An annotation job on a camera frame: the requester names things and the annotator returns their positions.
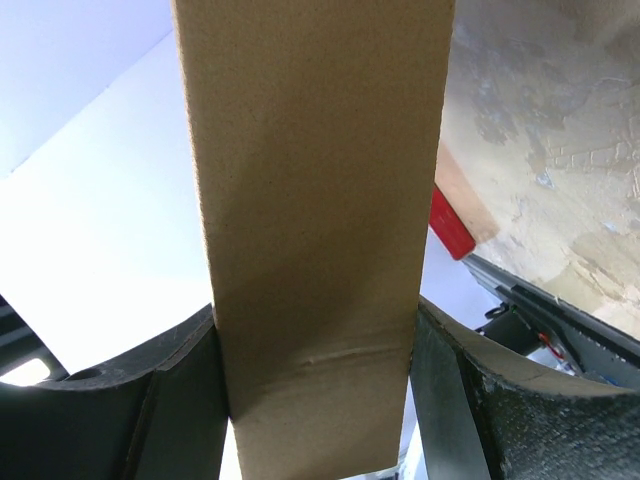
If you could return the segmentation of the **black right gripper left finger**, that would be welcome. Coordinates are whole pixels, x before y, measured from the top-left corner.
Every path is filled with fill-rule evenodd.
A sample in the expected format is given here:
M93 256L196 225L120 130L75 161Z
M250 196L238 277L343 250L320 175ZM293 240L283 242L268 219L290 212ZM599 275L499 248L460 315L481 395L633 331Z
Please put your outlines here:
M216 479L228 408L211 306L62 381L1 387L4 479Z

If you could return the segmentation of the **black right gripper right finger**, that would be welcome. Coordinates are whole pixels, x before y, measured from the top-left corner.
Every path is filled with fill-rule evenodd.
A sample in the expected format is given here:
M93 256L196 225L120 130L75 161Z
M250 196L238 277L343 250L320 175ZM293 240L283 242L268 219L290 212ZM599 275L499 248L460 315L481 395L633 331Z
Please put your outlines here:
M410 382L431 479L636 479L639 394L535 363L418 304Z

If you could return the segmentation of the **brown cardboard box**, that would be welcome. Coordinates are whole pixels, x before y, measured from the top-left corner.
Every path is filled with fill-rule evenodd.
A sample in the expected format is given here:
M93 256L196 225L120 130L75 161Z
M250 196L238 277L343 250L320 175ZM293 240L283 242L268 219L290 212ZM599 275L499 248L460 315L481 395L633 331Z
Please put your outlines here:
M246 479L393 466L451 1L173 5Z

